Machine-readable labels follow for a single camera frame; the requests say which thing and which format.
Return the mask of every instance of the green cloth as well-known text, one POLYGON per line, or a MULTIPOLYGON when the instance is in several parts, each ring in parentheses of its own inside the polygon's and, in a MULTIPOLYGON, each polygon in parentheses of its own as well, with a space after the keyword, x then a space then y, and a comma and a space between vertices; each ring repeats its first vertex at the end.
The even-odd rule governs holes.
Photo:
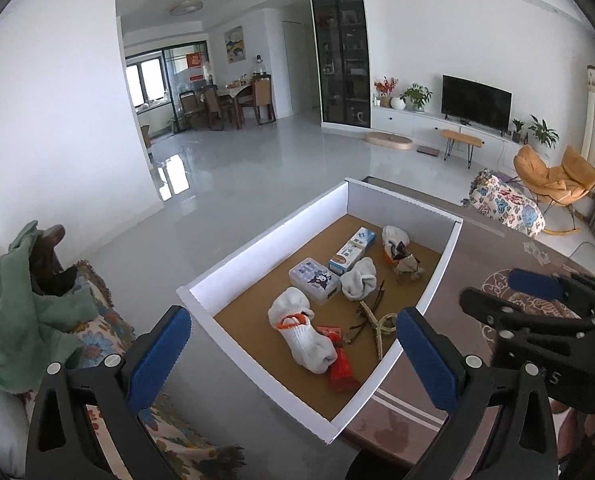
POLYGON ((88 288, 32 291, 28 257, 41 233, 37 221, 26 225, 0 258, 0 389, 13 394, 36 389, 50 363, 76 358, 81 342, 66 332, 98 314, 88 288))

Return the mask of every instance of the white door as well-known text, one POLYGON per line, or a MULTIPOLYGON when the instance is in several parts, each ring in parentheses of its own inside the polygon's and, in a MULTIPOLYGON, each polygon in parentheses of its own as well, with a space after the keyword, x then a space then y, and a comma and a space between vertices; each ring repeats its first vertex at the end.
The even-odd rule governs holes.
POLYGON ((282 22, 282 24, 293 113, 299 114, 311 109, 306 35, 302 23, 282 22))

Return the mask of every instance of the blue gripper pad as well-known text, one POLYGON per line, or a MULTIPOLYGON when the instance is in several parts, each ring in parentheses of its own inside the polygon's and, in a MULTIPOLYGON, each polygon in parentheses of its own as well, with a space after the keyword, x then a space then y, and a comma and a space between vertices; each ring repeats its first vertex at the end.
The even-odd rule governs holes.
POLYGON ((446 364, 420 325, 404 308, 397 315, 397 340, 404 348, 426 393, 438 410, 453 413, 459 398, 457 377, 446 364))
POLYGON ((190 314, 178 308, 150 342, 130 378, 126 403, 133 415, 150 408, 190 338, 190 314))
POLYGON ((562 301, 562 286, 552 276, 523 269, 509 271, 509 287, 543 300, 562 301))

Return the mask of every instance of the screw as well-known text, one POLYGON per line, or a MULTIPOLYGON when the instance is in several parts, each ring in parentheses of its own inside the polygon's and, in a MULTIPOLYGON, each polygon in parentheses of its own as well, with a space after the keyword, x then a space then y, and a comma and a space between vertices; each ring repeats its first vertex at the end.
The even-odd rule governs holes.
POLYGON ((113 368, 114 366, 119 365, 120 362, 122 362, 122 358, 117 354, 111 354, 104 359, 104 365, 108 368, 113 368))
POLYGON ((466 356, 465 362, 471 368, 479 368, 482 366, 482 360, 477 355, 466 356))
POLYGON ((46 371, 47 371, 47 373, 49 375, 55 375, 61 369, 62 369, 62 365, 61 364, 59 364, 59 363, 50 363, 48 365, 48 368, 46 369, 46 371))
POLYGON ((524 370, 526 370, 527 374, 536 376, 539 373, 539 369, 533 363, 526 363, 524 365, 524 370))

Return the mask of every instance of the floral blanket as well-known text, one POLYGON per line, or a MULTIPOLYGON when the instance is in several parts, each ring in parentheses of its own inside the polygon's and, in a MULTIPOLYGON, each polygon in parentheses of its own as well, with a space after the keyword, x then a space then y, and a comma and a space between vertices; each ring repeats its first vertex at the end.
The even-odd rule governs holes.
MULTIPOLYGON (((79 262, 77 268, 75 288, 90 287, 100 314, 93 321, 83 323, 74 330, 74 334, 85 345, 80 358, 80 367, 84 368, 97 366, 109 354, 126 352, 135 340, 135 333, 133 327, 124 322, 114 310, 104 281, 90 264, 79 262)), ((30 421, 35 405, 34 392, 23 394, 23 400, 30 421)), ((106 429, 100 410, 96 406, 89 406, 88 416, 113 474, 120 480, 131 480, 106 429)), ((150 409, 140 412, 139 418, 183 480, 234 480, 237 470, 244 465, 241 447, 211 446, 178 415, 163 392, 150 409)))
POLYGON ((485 169, 471 183, 467 203, 506 227, 535 238, 546 226, 537 204, 485 169))

